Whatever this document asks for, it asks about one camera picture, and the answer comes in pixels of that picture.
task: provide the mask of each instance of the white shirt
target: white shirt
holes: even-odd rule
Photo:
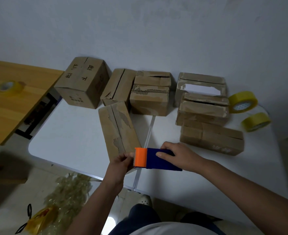
[[[161,222],[142,227],[130,235],[216,235],[213,231],[190,223]]]

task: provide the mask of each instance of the cardboard box with printed text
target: cardboard box with printed text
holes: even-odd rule
[[[228,98],[184,93],[178,108],[176,125],[182,126],[187,119],[224,126],[229,117]]]
[[[179,107],[182,95],[185,92],[211,96],[227,96],[227,86],[223,77],[180,73],[174,97],[174,107]]]
[[[104,60],[76,57],[56,82],[55,89],[69,105],[96,109],[108,80]]]
[[[170,86],[170,72],[138,71],[130,95],[132,112],[166,116]]]
[[[141,147],[124,102],[102,107],[98,114],[110,161]]]
[[[191,120],[184,120],[180,142],[231,156],[244,151],[243,132]]]
[[[130,107],[130,94],[136,71],[130,69],[115,69],[101,95],[105,106],[116,102],[125,102]]]

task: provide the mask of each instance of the yellow tape roll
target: yellow tape roll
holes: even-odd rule
[[[246,132],[253,132],[255,130],[258,130],[260,128],[263,128],[271,123],[271,120],[269,117],[263,113],[257,113],[254,115],[251,115],[250,117],[246,118],[242,121],[242,126],[246,130]]]
[[[238,114],[253,109],[258,101],[251,91],[241,91],[229,97],[229,112]]]
[[[19,94],[23,90],[23,85],[17,81],[8,81],[0,84],[0,93],[6,96]]]

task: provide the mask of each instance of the blue and orange tape dispenser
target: blue and orange tape dispenser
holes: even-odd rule
[[[166,160],[157,157],[157,152],[163,152],[174,156],[173,152],[169,149],[135,148],[133,166],[146,169],[182,171],[181,168],[178,168],[170,162],[167,162]]]

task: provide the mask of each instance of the person's left hand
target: person's left hand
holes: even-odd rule
[[[123,153],[109,163],[103,183],[112,187],[117,194],[123,188],[124,176],[133,168],[133,158],[135,153]]]

